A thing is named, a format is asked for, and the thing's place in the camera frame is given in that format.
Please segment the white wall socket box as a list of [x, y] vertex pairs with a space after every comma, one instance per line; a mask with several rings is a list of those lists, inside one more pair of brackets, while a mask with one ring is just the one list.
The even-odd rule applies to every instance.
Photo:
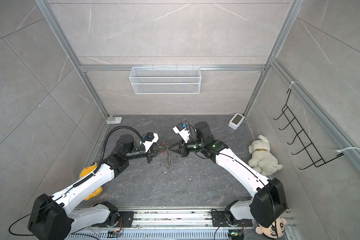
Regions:
[[106, 119], [106, 123], [108, 125], [113, 125], [113, 124], [120, 124], [122, 122], [122, 117], [108, 117]]

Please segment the beige plush doll striped shirt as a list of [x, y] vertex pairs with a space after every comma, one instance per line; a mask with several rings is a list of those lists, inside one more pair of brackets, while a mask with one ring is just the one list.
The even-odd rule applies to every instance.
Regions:
[[259, 235], [265, 235], [269, 239], [276, 240], [284, 236], [287, 221], [284, 218], [277, 218], [269, 227], [258, 225], [255, 229]]

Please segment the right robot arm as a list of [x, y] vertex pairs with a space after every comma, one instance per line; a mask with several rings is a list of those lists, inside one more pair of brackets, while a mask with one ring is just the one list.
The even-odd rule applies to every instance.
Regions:
[[206, 122], [199, 122], [191, 128], [180, 123], [173, 127], [182, 140], [169, 150], [182, 157], [191, 152], [200, 152], [205, 158], [227, 170], [250, 193], [249, 201], [234, 201], [225, 208], [229, 223], [241, 220], [255, 220], [262, 227], [276, 227], [279, 217], [288, 208], [284, 186], [278, 179], [270, 180], [253, 170], [220, 140], [216, 140]]

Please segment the white digital timer device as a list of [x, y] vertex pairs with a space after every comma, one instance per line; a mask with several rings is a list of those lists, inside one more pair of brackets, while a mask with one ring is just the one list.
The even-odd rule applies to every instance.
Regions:
[[233, 129], [237, 130], [240, 125], [243, 123], [245, 117], [239, 113], [236, 113], [229, 121], [228, 126]]

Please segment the white plush dog toy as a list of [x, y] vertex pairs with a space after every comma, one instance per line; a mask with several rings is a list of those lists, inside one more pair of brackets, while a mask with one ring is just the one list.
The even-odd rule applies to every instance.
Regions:
[[248, 149], [252, 155], [248, 165], [259, 174], [270, 176], [283, 168], [283, 165], [279, 164], [277, 158], [271, 153], [270, 142], [265, 136], [259, 135]]

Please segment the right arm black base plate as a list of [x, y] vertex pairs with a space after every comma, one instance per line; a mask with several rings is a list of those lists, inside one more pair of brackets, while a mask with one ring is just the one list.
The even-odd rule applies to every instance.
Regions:
[[212, 209], [210, 211], [214, 227], [252, 227], [253, 222], [249, 219], [236, 220], [225, 211], [217, 211]]

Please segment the yellow plush duck toy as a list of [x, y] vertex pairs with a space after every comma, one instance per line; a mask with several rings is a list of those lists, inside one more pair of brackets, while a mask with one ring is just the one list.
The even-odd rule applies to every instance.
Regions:
[[[92, 162], [88, 167], [85, 167], [80, 175], [79, 175], [79, 179], [83, 179], [85, 178], [88, 174], [90, 174], [92, 171], [94, 171], [97, 168], [98, 164], [96, 162]], [[94, 189], [92, 186], [90, 186], [90, 184], [93, 184], [93, 178], [89, 179], [88, 181], [86, 181], [84, 183], [84, 185], [86, 186], [87, 189], [92, 189], [93, 191], [91, 193], [88, 193], [86, 198], [84, 199], [84, 201], [88, 201], [90, 199], [95, 198], [96, 196], [99, 196], [102, 192], [103, 192], [103, 188], [102, 187], [98, 187], [96, 189]]]

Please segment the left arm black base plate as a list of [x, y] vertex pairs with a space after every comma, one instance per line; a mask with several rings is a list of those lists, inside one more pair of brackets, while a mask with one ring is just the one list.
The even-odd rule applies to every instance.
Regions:
[[133, 223], [135, 212], [122, 211], [122, 212], [111, 212], [110, 216], [104, 223], [98, 224], [99, 227], [105, 228], [130, 228]]

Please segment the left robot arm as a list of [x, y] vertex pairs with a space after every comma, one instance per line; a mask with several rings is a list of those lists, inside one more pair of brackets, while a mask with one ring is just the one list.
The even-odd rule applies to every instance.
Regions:
[[[105, 157], [110, 136], [122, 129], [134, 132], [139, 141], [136, 142], [132, 135], [124, 134], [117, 140], [111, 154]], [[109, 202], [101, 202], [84, 210], [77, 210], [76, 207], [91, 194], [97, 193], [104, 184], [119, 176], [129, 166], [130, 159], [147, 158], [150, 162], [161, 153], [162, 146], [158, 145], [158, 139], [157, 133], [141, 135], [129, 126], [111, 129], [105, 137], [99, 163], [93, 170], [51, 196], [42, 194], [36, 198], [32, 212], [27, 215], [28, 235], [39, 240], [64, 240], [68, 235], [92, 225], [105, 224], [113, 227], [120, 224], [118, 208]]]

